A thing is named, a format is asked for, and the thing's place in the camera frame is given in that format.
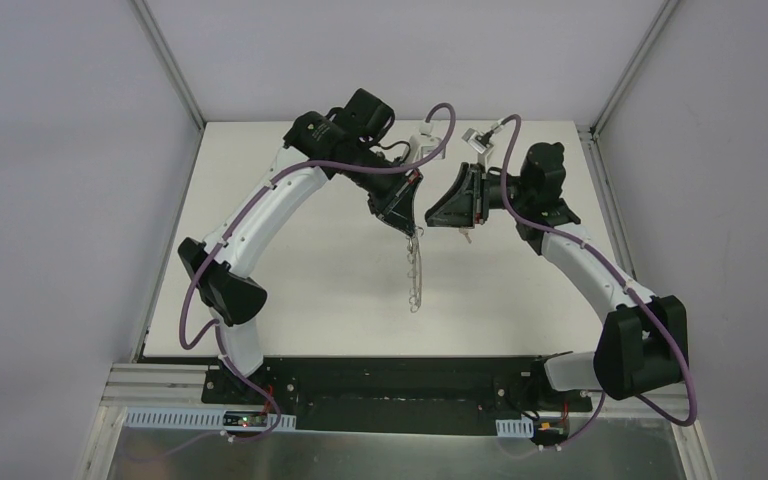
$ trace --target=white table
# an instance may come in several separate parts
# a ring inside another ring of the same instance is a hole
[[[460,140],[491,122],[459,121],[445,160],[422,168],[416,218],[451,186],[462,161],[475,152]],[[406,139],[416,121],[399,121],[386,140]],[[256,186],[290,122],[210,123],[162,281],[144,355],[215,355],[212,336],[190,352],[178,345],[178,317],[189,278],[177,256],[187,236],[212,231]],[[442,136],[447,122],[435,122]],[[501,165],[510,130],[496,137]],[[528,147],[566,147],[564,198],[610,258],[605,222],[572,122],[526,122],[510,172],[518,175]],[[497,356],[595,349],[601,324],[588,303],[553,265],[538,257],[504,211],[471,233],[426,228],[422,308],[411,314],[404,235],[369,214],[366,192],[337,175],[316,192],[267,247],[252,277],[269,299],[258,316],[265,355]],[[189,338],[209,320],[196,297]]]

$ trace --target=white wall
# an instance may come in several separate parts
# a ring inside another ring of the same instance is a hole
[[[0,2],[0,478],[74,473],[196,140],[127,2]]]
[[[662,0],[150,0],[209,120],[292,120],[364,87],[417,119],[595,120]]]
[[[684,2],[602,153],[640,277],[687,304],[720,478],[768,478],[768,2]]]

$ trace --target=white tabletop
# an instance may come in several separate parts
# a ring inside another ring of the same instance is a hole
[[[491,122],[459,121],[444,160],[422,168],[416,219],[451,186],[461,162],[475,152],[460,140]],[[399,121],[384,144],[406,139],[416,121]],[[184,204],[175,249],[187,236],[201,240],[255,188],[290,122],[209,123]],[[447,122],[436,122],[442,136]],[[494,137],[500,166],[510,138]],[[511,161],[518,175],[528,147],[566,148],[564,198],[610,258],[610,244],[578,132],[572,122],[525,122]],[[588,303],[553,265],[538,257],[493,210],[471,233],[426,228],[421,239],[422,308],[410,313],[404,235],[370,215],[366,192],[337,175],[302,205],[263,253],[252,275],[269,298],[258,315],[265,355],[497,356],[588,351],[601,324]],[[208,336],[190,352],[178,345],[178,317],[189,278],[176,250],[169,258],[144,354],[215,355]],[[189,338],[209,320],[194,299]]]

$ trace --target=white arm segment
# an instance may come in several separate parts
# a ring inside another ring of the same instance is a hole
[[[590,234],[583,225],[569,223],[556,228],[595,246],[591,243]],[[542,252],[543,256],[558,267],[584,295],[599,316],[600,322],[605,323],[608,314],[616,310],[619,305],[637,306],[637,302],[623,292],[623,286],[604,265],[599,263],[596,257],[570,240],[547,233],[543,235]],[[626,280],[631,279],[631,276],[616,265],[615,268]],[[634,290],[643,300],[649,300],[655,296],[651,290],[640,284],[635,284]],[[601,390],[602,387],[593,370],[593,355],[593,352],[573,353],[547,360],[546,375],[549,377],[552,388],[559,392]]]
[[[255,187],[255,190],[246,197],[222,225],[204,238],[205,251],[210,252],[221,240],[228,225],[260,190],[261,186],[266,185],[270,178],[284,168],[306,160],[307,157],[294,148],[279,149],[260,185]],[[313,192],[319,190],[327,181],[328,177],[319,167],[305,168],[284,177],[272,191],[264,195],[237,226],[233,235],[228,239],[228,245],[216,255],[216,262],[230,265],[230,273],[237,277],[248,278],[251,276],[266,245],[293,215],[299,205],[304,203]],[[214,318],[221,318],[217,312],[211,311],[211,313]],[[260,367],[263,363],[263,352],[260,349],[260,339],[257,335],[257,317],[233,327],[220,321],[219,331],[228,357],[240,372],[248,376]]]

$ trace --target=metal frame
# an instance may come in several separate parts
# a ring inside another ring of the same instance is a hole
[[[206,122],[192,91],[187,85],[146,1],[129,0],[129,2],[182,104],[187,109],[196,128],[202,134],[202,137],[199,139],[200,147]],[[588,167],[594,185],[597,188],[602,211],[605,214],[617,263],[631,275],[635,274],[633,261],[625,236],[625,226],[620,208],[611,187],[609,173],[599,151],[599,135],[633,84],[653,45],[680,3],[681,0],[665,0],[663,2],[594,124],[590,127],[578,127]],[[193,156],[193,167],[183,186],[178,215],[165,248],[164,263],[158,272],[158,283],[155,286],[154,295],[145,317],[140,322],[136,339],[133,343],[130,356],[131,362],[136,362],[142,352],[151,314],[157,302],[159,282],[162,279],[166,260],[174,243],[175,230],[183,210],[182,207],[186,198],[186,191],[189,188],[190,179],[192,178],[192,172],[195,168],[197,154],[198,148]],[[194,410],[215,409],[217,405],[204,405],[201,403],[202,388],[207,370],[208,366],[206,365],[114,364],[102,395],[98,413],[90,432],[90,440],[82,456],[77,476],[91,480],[105,480],[107,478],[128,407],[150,406]],[[649,397],[677,415],[681,416],[687,413],[687,397],[684,393],[683,385],[673,385],[660,389],[653,392]],[[259,405],[236,405],[233,407],[244,410],[260,408]],[[570,413],[570,416],[573,417],[586,417],[588,415],[589,413]],[[606,418],[659,418],[657,414],[638,400],[617,402],[612,399],[608,399],[605,402],[601,416]],[[689,480],[715,480],[717,478],[716,472],[714,471],[699,422],[689,428],[674,426],[673,434],[686,477]]]

